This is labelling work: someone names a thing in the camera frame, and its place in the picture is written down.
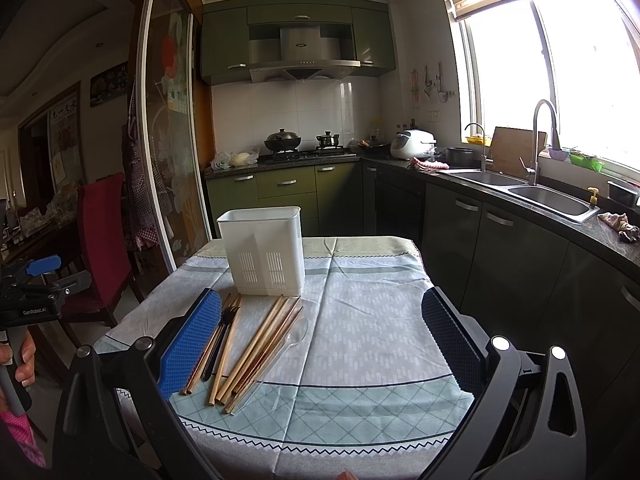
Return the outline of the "person left hand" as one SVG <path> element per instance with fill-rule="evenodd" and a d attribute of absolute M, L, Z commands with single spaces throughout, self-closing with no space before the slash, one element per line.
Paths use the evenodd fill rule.
<path fill-rule="evenodd" d="M 30 408 L 27 388 L 35 381 L 36 346 L 28 329 L 1 332 L 1 411 L 16 416 Z"/>

